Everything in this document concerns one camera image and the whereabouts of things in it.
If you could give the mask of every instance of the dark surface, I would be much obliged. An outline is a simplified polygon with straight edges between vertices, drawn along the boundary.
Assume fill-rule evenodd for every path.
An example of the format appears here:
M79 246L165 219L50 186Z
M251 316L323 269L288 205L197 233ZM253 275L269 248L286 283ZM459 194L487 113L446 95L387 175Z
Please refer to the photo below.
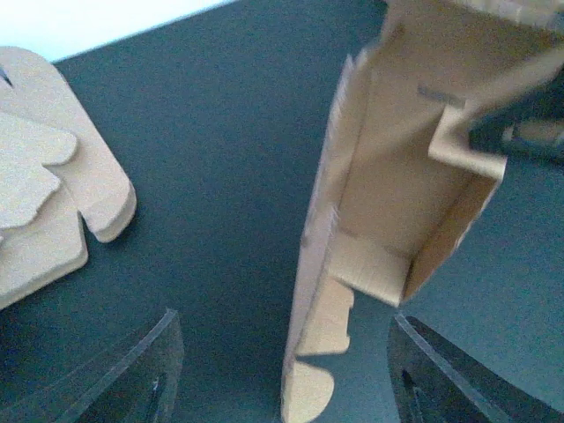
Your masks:
M59 63L137 190L116 241L0 312L0 405L164 307L186 359L174 421L278 412L300 234L341 66L372 1L241 1Z
M58 64L137 189L130 228L0 312L0 404L53 382L165 306L181 317L174 421L271 422L299 239L341 64L369 1L241 1ZM564 410L564 176L512 160L461 248L404 307ZM393 423L394 309L355 293L327 423Z
M507 383L415 317L394 316L388 362L403 423L564 419L564 414Z

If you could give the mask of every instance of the folded cardboard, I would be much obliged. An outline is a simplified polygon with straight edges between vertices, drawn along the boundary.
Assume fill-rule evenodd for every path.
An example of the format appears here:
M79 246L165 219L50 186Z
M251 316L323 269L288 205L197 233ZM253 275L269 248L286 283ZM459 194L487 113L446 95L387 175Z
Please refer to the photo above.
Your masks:
M564 63L560 42L549 31L460 4L390 5L379 43L346 60L331 107L284 375L293 374L296 356L343 352L348 307L333 305L352 300L331 286L397 307L453 253L506 165L504 157L469 149L471 121L553 78ZM344 299L324 297L331 292ZM331 324L319 324L320 315ZM291 416L318 415L319 396L296 403L295 389L286 380L286 423L311 421ZM327 394L332 385L312 389ZM310 413L296 411L307 404Z

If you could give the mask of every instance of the cardboard piece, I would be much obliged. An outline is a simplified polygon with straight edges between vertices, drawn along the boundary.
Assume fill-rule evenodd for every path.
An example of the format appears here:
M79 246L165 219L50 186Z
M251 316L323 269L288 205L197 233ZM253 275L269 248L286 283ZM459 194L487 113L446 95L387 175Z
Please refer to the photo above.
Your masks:
M309 339L312 331L320 336L318 316L343 322L340 308L329 317L336 299L303 301L303 293L339 282L394 307L409 300L503 178L506 158L471 151L468 125L553 78L564 63L562 45L562 35L464 5L404 0L390 3L380 43L347 58L304 235L326 231L318 222L326 210L338 219L324 232L315 265L302 260L302 245L293 315L307 318L291 321L290 334L302 340L286 348L283 410L299 407L286 403L293 401L287 380L296 355L320 344ZM301 278L308 271L319 276Z
M0 64L11 82L0 80L0 128L11 147L0 151L0 161L11 163L3 176L12 180L19 171L30 182L13 190L2 186L3 194L11 192L0 206L6 211L0 222L4 308L85 264L81 217L99 241L112 241L129 224L137 198L55 66L21 48L0 48ZM10 122L18 122L11 133Z
M68 163L77 146L70 132L0 112L0 229L35 218L61 184L45 166Z
M334 388L333 376L327 370L295 361L286 378L284 422L313 421L325 410Z
M352 289L339 284L334 278L325 278L312 305L296 354L344 353L351 342L346 327L353 303Z

